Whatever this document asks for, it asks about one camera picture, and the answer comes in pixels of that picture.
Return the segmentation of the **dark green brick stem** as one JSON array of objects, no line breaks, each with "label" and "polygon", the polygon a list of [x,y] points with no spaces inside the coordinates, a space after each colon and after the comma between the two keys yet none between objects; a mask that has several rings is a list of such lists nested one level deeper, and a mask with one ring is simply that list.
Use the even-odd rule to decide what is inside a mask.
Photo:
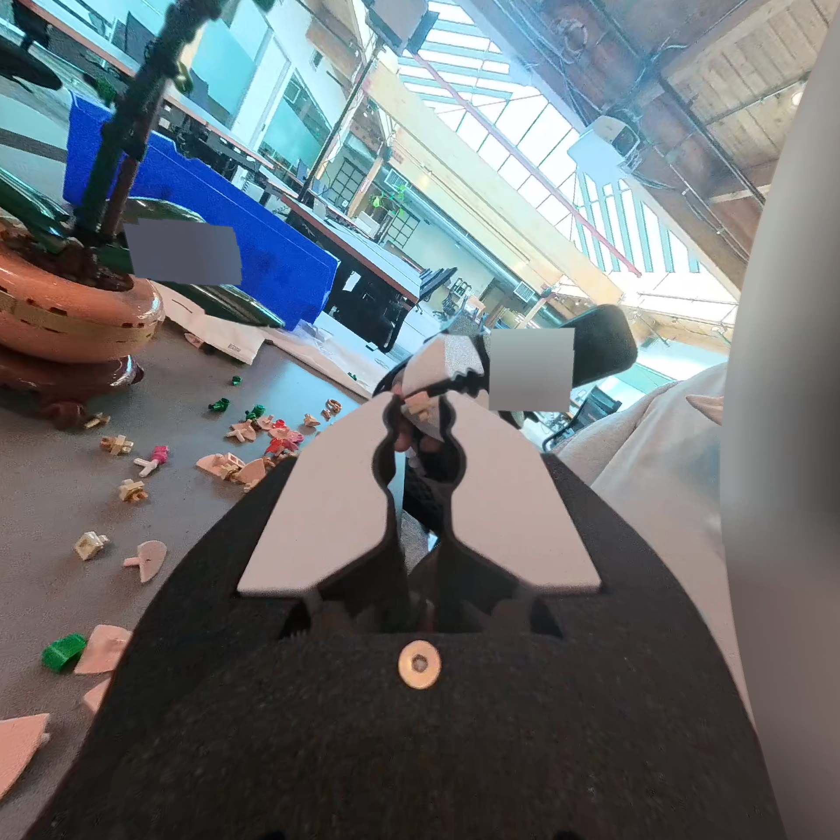
[{"label": "dark green brick stem", "polygon": [[169,6],[159,34],[145,52],[141,68],[134,75],[127,92],[119,100],[110,120],[101,127],[97,156],[87,179],[76,212],[73,235],[84,246],[103,245],[98,228],[106,202],[113,189],[123,156],[139,157],[138,150],[148,148],[152,122],[160,110],[171,82],[191,85],[189,73],[181,62],[185,47],[208,22],[218,20],[225,2],[184,1]]}]

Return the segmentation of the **pink brick flower pot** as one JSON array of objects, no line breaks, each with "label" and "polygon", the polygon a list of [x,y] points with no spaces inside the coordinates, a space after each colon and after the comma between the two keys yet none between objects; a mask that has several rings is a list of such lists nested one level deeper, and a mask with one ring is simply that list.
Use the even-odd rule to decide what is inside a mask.
[{"label": "pink brick flower pot", "polygon": [[165,318],[146,279],[96,267],[94,286],[52,267],[51,255],[18,220],[2,215],[1,385],[32,393],[57,428],[101,426],[92,397],[139,383],[137,361]]}]

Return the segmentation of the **large blue plastic bin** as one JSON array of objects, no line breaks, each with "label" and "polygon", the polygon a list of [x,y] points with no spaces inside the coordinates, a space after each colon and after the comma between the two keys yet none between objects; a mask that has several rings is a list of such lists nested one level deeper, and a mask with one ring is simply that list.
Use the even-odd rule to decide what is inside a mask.
[{"label": "large blue plastic bin", "polygon": [[168,201],[209,224],[231,227],[242,261],[241,290],[278,316],[287,331],[315,322],[338,259],[205,163],[184,157],[172,140],[151,134],[131,196]]}]

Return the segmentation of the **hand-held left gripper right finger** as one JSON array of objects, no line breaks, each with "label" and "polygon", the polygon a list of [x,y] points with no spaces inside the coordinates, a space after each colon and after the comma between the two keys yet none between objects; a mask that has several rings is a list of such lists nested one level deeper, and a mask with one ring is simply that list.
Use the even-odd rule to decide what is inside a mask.
[{"label": "hand-held left gripper right finger", "polygon": [[537,448],[467,396],[444,396],[440,419],[457,460],[437,565],[442,602],[494,607],[521,595],[602,588]]}]

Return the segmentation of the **green brick leaf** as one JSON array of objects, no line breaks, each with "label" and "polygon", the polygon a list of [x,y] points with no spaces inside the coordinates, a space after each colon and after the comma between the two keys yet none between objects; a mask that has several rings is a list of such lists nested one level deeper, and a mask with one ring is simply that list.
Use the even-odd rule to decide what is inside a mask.
[{"label": "green brick leaf", "polygon": [[[121,225],[137,224],[142,218],[205,222],[201,214],[170,201],[148,196],[129,197],[122,212]],[[176,282],[163,282],[162,286],[194,302],[210,316],[254,327],[285,327],[285,322],[273,311],[239,287],[201,287]]]},{"label": "green brick leaf", "polygon": [[50,254],[57,255],[66,246],[70,237],[68,211],[5,169],[1,169],[1,207]]}]

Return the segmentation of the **white paper bag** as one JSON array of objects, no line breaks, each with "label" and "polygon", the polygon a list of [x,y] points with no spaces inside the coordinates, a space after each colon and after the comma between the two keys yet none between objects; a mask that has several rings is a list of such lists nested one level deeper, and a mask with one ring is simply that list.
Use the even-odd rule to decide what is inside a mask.
[{"label": "white paper bag", "polygon": [[208,315],[198,304],[182,294],[152,282],[161,296],[165,316],[202,343],[231,358],[252,364],[267,341],[264,330]]}]

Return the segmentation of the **person's right forearm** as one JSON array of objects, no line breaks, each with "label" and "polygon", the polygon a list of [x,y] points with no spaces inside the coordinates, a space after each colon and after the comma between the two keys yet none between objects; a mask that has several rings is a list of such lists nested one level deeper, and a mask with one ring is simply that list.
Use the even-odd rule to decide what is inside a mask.
[{"label": "person's right forearm", "polygon": [[721,538],[720,445],[728,364],[668,383],[553,450],[654,549],[686,590],[753,720]]}]

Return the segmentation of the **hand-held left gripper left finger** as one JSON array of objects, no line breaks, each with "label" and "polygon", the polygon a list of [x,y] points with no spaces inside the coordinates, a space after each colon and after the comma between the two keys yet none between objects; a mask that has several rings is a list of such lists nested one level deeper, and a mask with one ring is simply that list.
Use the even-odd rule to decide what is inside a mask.
[{"label": "hand-held left gripper left finger", "polygon": [[389,392],[304,448],[237,583],[243,599],[300,601],[310,613],[408,612],[389,485],[400,399]]}]

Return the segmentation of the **green round ridged brick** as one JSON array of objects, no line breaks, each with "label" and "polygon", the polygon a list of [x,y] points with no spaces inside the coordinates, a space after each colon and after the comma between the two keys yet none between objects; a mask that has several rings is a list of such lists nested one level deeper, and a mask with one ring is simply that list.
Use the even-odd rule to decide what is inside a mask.
[{"label": "green round ridged brick", "polygon": [[88,640],[84,635],[71,633],[45,646],[40,655],[40,663],[50,672],[61,674],[75,667],[87,645]]}]

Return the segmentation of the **person's right hand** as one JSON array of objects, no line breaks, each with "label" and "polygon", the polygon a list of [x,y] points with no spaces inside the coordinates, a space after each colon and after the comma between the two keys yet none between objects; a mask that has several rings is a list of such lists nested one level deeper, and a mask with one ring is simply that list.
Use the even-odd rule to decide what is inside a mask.
[{"label": "person's right hand", "polygon": [[443,442],[428,436],[402,417],[397,425],[396,439],[393,444],[397,454],[403,454],[406,462],[414,469],[420,469],[433,455],[443,447]]}]

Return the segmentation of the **brown brick stem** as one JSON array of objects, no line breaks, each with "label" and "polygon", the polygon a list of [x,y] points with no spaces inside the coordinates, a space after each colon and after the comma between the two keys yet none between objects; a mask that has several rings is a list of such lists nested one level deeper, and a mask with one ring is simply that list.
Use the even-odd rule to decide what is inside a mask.
[{"label": "brown brick stem", "polygon": [[102,243],[111,243],[118,233],[134,180],[140,165],[144,161],[145,149],[138,150],[138,152],[140,153],[139,157],[129,154],[124,155],[119,164],[115,183],[104,207],[98,228],[98,236]]}]

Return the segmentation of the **long wooden-edged table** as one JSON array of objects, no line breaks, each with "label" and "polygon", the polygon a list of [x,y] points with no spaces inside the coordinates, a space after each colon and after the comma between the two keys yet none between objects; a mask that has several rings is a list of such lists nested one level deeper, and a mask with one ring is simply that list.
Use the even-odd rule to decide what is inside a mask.
[{"label": "long wooden-edged table", "polygon": [[384,354],[421,298],[419,273],[369,238],[283,196],[287,222],[335,256],[339,266],[324,311]]}]

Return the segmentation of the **white ceiling unit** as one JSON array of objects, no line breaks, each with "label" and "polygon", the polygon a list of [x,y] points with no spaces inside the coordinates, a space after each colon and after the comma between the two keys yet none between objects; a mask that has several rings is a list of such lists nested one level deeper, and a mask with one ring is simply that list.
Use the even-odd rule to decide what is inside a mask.
[{"label": "white ceiling unit", "polygon": [[596,118],[568,149],[576,169],[596,186],[622,180],[635,170],[643,139],[635,127],[609,115]]},{"label": "white ceiling unit", "polygon": [[427,1],[363,1],[370,28],[396,56],[413,55],[424,47],[439,14]]}]

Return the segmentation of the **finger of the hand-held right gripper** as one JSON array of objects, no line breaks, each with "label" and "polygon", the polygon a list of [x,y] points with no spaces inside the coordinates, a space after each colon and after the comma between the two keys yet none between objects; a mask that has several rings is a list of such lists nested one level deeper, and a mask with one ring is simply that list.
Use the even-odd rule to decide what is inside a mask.
[{"label": "finger of the hand-held right gripper", "polygon": [[440,333],[414,354],[402,374],[404,400],[437,400],[450,392],[477,397],[489,394],[488,337]]},{"label": "finger of the hand-held right gripper", "polygon": [[416,392],[404,395],[401,403],[401,434],[409,438],[444,440],[440,419],[440,394]]}]

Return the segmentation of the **white paper sheet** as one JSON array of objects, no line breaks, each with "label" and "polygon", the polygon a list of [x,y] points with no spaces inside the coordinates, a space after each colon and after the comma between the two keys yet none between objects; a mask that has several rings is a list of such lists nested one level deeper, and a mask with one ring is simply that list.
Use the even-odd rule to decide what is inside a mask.
[{"label": "white paper sheet", "polygon": [[368,346],[352,331],[325,313],[314,324],[300,322],[292,331],[263,328],[266,340],[296,361],[363,400],[397,362],[375,345]]}]

